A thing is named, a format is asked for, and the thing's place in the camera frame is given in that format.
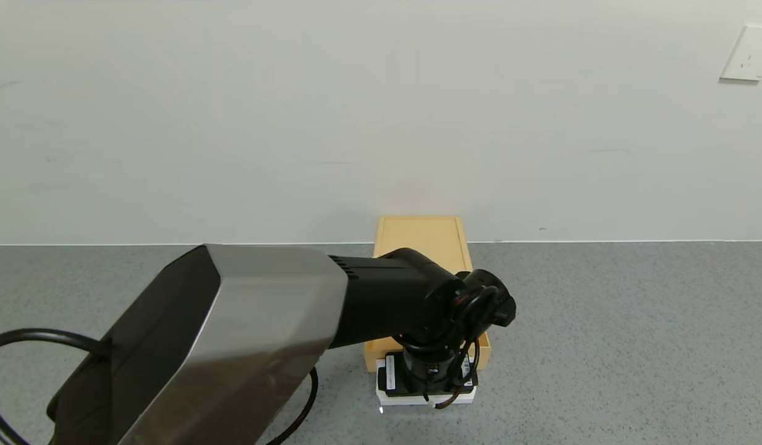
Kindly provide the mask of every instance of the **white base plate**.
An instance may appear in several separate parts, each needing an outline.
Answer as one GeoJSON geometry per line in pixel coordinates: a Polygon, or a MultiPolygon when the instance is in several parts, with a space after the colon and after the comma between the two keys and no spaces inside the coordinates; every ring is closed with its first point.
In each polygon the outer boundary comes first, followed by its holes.
{"type": "MultiPolygon", "coordinates": [[[[375,360],[376,373],[383,367],[386,367],[386,360],[383,360],[383,358],[375,360]]],[[[381,403],[381,406],[428,405],[428,401],[425,400],[421,394],[417,396],[389,397],[386,395],[386,391],[382,391],[378,388],[377,378],[375,381],[375,394],[378,395],[378,400],[381,403]]],[[[474,394],[476,393],[477,388],[474,386],[471,392],[462,392],[459,396],[457,396],[457,399],[455,399],[455,402],[452,402],[452,405],[456,403],[463,404],[474,402],[474,394]]],[[[432,403],[441,403],[448,400],[449,397],[450,396],[448,394],[437,394],[430,396],[430,399],[432,403]]]]}

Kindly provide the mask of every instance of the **white wall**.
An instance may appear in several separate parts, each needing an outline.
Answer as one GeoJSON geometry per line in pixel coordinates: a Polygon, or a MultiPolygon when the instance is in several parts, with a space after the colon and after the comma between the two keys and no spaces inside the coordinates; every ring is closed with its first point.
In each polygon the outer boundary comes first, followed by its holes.
{"type": "Polygon", "coordinates": [[[0,0],[0,243],[762,239],[762,0],[0,0]]]}

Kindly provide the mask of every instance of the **black robot arm segment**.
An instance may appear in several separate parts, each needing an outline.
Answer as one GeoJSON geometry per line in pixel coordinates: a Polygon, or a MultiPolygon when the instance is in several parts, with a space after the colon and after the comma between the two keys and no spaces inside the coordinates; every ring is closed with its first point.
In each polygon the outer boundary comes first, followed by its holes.
{"type": "Polygon", "coordinates": [[[380,258],[331,258],[349,282],[330,347],[392,336],[409,349],[442,351],[515,318],[510,293],[488,271],[454,275],[411,248],[380,258]]]}

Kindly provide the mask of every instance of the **black cable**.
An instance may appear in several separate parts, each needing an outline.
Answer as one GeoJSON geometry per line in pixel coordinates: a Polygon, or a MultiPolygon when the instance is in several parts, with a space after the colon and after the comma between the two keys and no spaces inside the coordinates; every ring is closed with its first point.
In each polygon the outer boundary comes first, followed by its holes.
{"type": "MultiPolygon", "coordinates": [[[[471,378],[474,375],[474,372],[476,372],[477,363],[480,362],[480,340],[476,338],[472,343],[474,344],[474,361],[469,360],[470,364],[468,374],[465,375],[465,377],[458,379],[459,384],[457,385],[457,388],[455,388],[455,392],[452,393],[452,397],[446,399],[444,402],[435,404],[434,408],[445,409],[447,406],[452,405],[452,402],[455,402],[457,400],[457,396],[459,396],[463,391],[463,384],[468,382],[469,378],[471,378]]],[[[460,360],[460,366],[457,367],[458,371],[460,371],[462,367],[463,360],[460,360]]]]}
{"type": "Polygon", "coordinates": [[[428,395],[428,391],[430,390],[430,374],[425,375],[425,389],[422,391],[422,397],[424,397],[425,402],[428,403],[428,405],[431,405],[430,403],[430,397],[428,395]]]}
{"type": "Polygon", "coordinates": [[[293,420],[293,423],[291,423],[286,430],[282,431],[282,434],[279,434],[279,436],[274,437],[271,442],[268,442],[268,445],[279,445],[279,443],[284,442],[285,439],[290,437],[291,434],[295,433],[295,431],[301,426],[301,423],[304,423],[304,419],[307,417],[307,414],[310,413],[312,410],[312,405],[315,403],[315,397],[318,396],[318,370],[316,370],[314,367],[312,368],[312,371],[310,371],[310,380],[312,381],[310,398],[307,399],[307,403],[304,405],[304,409],[302,409],[301,414],[299,414],[298,417],[293,420]]]}
{"type": "MultiPolygon", "coordinates": [[[[45,341],[75,347],[99,357],[109,355],[109,344],[93,340],[88,336],[68,333],[56,329],[16,329],[0,334],[0,347],[22,341],[45,341]]],[[[0,441],[4,445],[30,445],[5,421],[0,414],[0,441]]]]}
{"type": "Polygon", "coordinates": [[[472,299],[472,301],[468,302],[465,307],[463,307],[463,310],[460,311],[463,318],[468,318],[469,315],[474,311],[474,308],[477,306],[480,306],[483,302],[485,302],[486,299],[492,298],[494,295],[499,293],[499,288],[496,286],[487,286],[484,287],[483,290],[480,291],[479,294],[477,294],[476,298],[472,299]]]}

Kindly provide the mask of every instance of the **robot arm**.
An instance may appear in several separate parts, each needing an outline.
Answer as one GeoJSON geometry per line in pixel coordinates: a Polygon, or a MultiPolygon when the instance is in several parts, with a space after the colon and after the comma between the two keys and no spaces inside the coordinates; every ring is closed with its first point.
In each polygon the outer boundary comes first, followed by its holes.
{"type": "Polygon", "coordinates": [[[52,444],[253,443],[326,349],[386,336],[404,347],[410,391],[457,395],[470,344],[514,317],[487,271],[455,276],[407,248],[368,259],[202,245],[161,270],[100,340],[107,352],[62,385],[52,444]]]}

